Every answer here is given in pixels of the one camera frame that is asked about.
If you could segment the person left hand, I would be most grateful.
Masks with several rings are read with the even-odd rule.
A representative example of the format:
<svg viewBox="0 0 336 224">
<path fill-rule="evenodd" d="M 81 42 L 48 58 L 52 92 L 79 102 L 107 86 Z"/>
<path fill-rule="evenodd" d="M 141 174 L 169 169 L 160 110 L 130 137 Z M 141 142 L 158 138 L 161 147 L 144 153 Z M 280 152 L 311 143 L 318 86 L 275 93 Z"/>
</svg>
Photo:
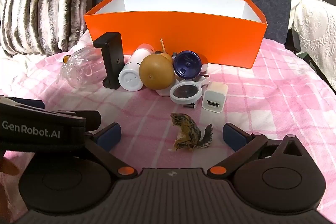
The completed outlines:
<svg viewBox="0 0 336 224">
<path fill-rule="evenodd" d="M 11 209 L 9 206 L 8 177 L 17 176 L 19 168 L 5 157 L 6 151 L 1 150 L 1 223 L 10 223 Z"/>
</svg>

